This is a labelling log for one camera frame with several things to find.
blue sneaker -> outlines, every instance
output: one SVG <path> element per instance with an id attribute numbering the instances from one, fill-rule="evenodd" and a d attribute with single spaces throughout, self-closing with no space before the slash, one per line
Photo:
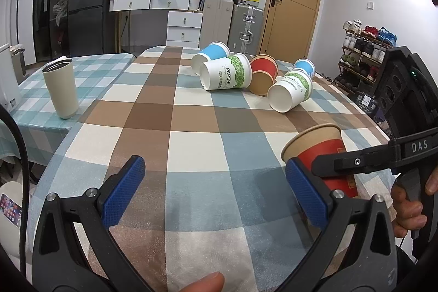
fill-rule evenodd
<path id="1" fill-rule="evenodd" d="M 390 33 L 385 28 L 381 28 L 379 30 L 379 35 L 377 36 L 377 40 L 394 47 L 397 43 L 397 36 L 394 35 L 393 33 Z"/>

table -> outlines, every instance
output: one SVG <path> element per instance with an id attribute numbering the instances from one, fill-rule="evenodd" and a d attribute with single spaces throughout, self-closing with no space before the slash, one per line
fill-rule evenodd
<path id="1" fill-rule="evenodd" d="M 79 110 L 70 119 L 56 114 L 49 91 L 45 86 L 42 68 L 20 84 L 23 96 L 11 112 L 25 140 L 29 161 L 47 166 L 53 153 L 90 104 L 133 62 L 131 54 L 105 54 L 74 57 L 74 76 Z M 0 122 L 0 158 L 20 157 L 13 136 Z"/>
<path id="2" fill-rule="evenodd" d="M 319 75 L 311 99 L 286 114 L 248 91 L 207 92 L 190 67 L 197 51 L 147 50 L 93 102 L 36 188 L 29 231 L 49 192 L 82 195 L 137 154 L 146 161 L 146 176 L 110 231 L 148 283 L 156 291 L 178 291 L 221 271 L 224 291 L 271 290 L 313 242 L 285 179 L 284 145 L 325 122 L 340 125 L 349 151 L 387 137 Z M 281 74 L 290 68 L 279 61 Z M 389 170 L 355 178 L 362 197 L 380 193 L 392 203 Z"/>

red paper cup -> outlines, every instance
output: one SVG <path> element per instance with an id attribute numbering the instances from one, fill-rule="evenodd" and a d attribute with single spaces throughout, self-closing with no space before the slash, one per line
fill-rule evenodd
<path id="1" fill-rule="evenodd" d="M 269 55 L 257 55 L 251 61 L 252 80 L 248 89 L 259 96 L 265 96 L 275 83 L 278 65 Z"/>
<path id="2" fill-rule="evenodd" d="M 287 162 L 292 157 L 298 157 L 310 171 L 312 162 L 318 155 L 340 152 L 345 152 L 341 129 L 336 124 L 320 124 L 304 130 L 288 142 L 281 153 L 281 159 Z M 353 175 L 323 178 L 323 181 L 330 190 L 341 189 L 351 198 L 358 196 Z"/>

blue gripper pad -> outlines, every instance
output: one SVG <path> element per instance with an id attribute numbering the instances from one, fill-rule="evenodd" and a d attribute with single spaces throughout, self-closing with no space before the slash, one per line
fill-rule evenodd
<path id="1" fill-rule="evenodd" d="M 124 166 L 121 171 L 124 169 L 126 173 L 102 206 L 102 223 L 106 229 L 119 224 L 126 207 L 145 176 L 146 164 L 142 157 L 136 157 L 130 166 Z"/>
<path id="2" fill-rule="evenodd" d="M 288 160 L 286 164 L 286 179 L 312 225 L 323 230 L 328 222 L 327 206 L 293 160 Z"/>

beige tumbler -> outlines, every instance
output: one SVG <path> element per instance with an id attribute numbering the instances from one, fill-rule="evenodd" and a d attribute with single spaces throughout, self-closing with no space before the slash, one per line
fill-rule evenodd
<path id="1" fill-rule="evenodd" d="M 71 62 L 72 59 L 57 61 L 48 64 L 42 70 L 53 106 L 62 119 L 71 118 L 79 109 L 73 64 Z"/>

